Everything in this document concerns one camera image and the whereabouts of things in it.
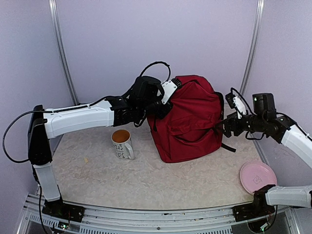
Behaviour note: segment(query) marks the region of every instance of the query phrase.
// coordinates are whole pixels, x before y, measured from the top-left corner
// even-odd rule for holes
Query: metal pole
[[[69,68],[68,68],[68,63],[65,55],[65,50],[62,42],[62,35],[60,31],[60,26],[59,26],[59,17],[58,17],[58,10],[57,10],[57,3],[56,0],[49,0],[49,5],[50,5],[50,11],[51,11],[51,17],[52,17],[52,22],[54,26],[54,31],[55,35],[57,38],[57,43],[58,43],[58,52],[61,58],[65,78],[66,78],[66,83],[72,98],[72,101],[75,105],[79,105],[78,97],[74,88],[74,84],[72,81],[72,78],[70,76]]]
[[[248,54],[248,60],[247,60],[246,68],[245,68],[244,78],[239,89],[239,92],[242,95],[244,95],[246,92],[247,84],[249,81],[249,75],[250,75],[250,71],[252,68],[253,60],[254,60],[254,55],[255,55],[255,50],[257,46],[257,40],[259,36],[260,25],[261,25],[261,20],[262,20],[262,15],[263,15],[264,2],[265,0],[258,0],[257,12],[256,12],[254,27],[253,27],[252,43],[251,43],[249,54]]]

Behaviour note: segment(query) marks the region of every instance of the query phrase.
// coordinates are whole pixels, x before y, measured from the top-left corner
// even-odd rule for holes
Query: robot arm
[[[140,126],[147,115],[164,118],[172,109],[170,97],[181,86],[178,79],[160,83],[158,79],[139,76],[122,96],[104,97],[94,103],[80,106],[44,109],[36,106],[28,131],[28,158],[36,181],[41,185],[46,200],[45,214],[56,216],[72,214],[82,207],[71,207],[62,202],[52,169],[49,139],[65,133],[93,127],[120,126],[133,122]]]
[[[276,142],[283,144],[294,151],[309,167],[312,168],[312,139],[301,127],[290,117],[281,114],[277,117],[274,98],[272,94],[254,94],[254,113],[244,115],[236,106],[239,97],[232,93],[226,95],[231,108],[237,110],[222,121],[223,133],[230,137],[240,135],[247,131],[250,133],[260,132],[267,137],[272,137]],[[255,191],[254,200],[249,205],[239,205],[234,207],[236,220],[265,215],[263,211],[270,211],[275,205],[287,205],[294,207],[312,208],[312,185],[300,187],[280,187],[267,185]]]

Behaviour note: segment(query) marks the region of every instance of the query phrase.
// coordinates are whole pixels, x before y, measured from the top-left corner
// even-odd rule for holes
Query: table surface
[[[118,129],[131,133],[135,160],[116,157],[111,134]],[[236,148],[236,153],[220,148],[195,160],[164,163],[147,121],[139,128],[133,124],[99,127],[65,134],[53,166],[63,199],[88,205],[177,210],[252,201],[239,172],[244,163],[260,161],[254,143],[244,134],[224,137],[223,142]]]

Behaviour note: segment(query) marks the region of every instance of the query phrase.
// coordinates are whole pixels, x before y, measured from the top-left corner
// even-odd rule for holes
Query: mug
[[[112,134],[112,142],[116,156],[120,159],[135,159],[133,153],[131,135],[127,130],[117,130]]]

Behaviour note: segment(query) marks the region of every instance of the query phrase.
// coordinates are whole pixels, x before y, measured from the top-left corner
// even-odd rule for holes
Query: aluminum frame
[[[69,93],[70,93],[73,103],[75,105],[79,105],[79,100],[75,91],[73,80],[69,72],[69,67],[68,67],[68,63],[67,63],[67,59],[65,55],[64,45],[62,41],[62,34],[60,30],[60,25],[59,25],[58,8],[57,8],[56,0],[49,0],[49,6],[50,6],[50,11],[51,11],[51,17],[52,17],[52,23],[54,26],[55,36],[56,36],[57,44],[58,44],[58,52],[61,58],[62,67],[64,70]]]
[[[289,208],[285,214],[291,234],[301,234],[298,217],[294,209]]]
[[[241,84],[240,89],[239,89],[239,92],[241,93],[241,95],[245,94],[246,88],[248,85],[250,72],[252,69],[254,55],[255,55],[255,51],[256,51],[257,41],[258,41],[258,37],[259,37],[259,32],[260,32],[264,3],[265,3],[265,0],[258,0],[257,11],[256,11],[254,26],[253,26],[252,42],[251,42],[251,46],[250,46],[250,50],[249,50],[249,54],[248,54],[248,59],[247,59],[247,64],[246,64],[246,68],[245,68],[245,72],[244,72],[243,81],[242,81],[242,84]]]
[[[74,202],[69,204],[82,205],[85,208],[81,223],[71,222],[73,229],[68,233],[76,234],[152,234],[152,233],[175,233],[175,234],[228,234],[232,233],[232,225],[246,223],[247,221],[235,222],[232,207],[234,205],[193,210],[171,211],[147,211],[126,210],[107,208],[100,206],[84,205]],[[278,213],[288,212],[287,217],[292,217],[289,207],[280,206]],[[58,219],[42,214],[45,225],[52,227],[58,222],[67,220]],[[261,219],[250,219],[248,222]],[[30,221],[40,223],[39,219],[39,196],[29,194],[23,208],[23,218],[19,232],[24,234]],[[296,232],[295,219],[288,219],[291,234]]]

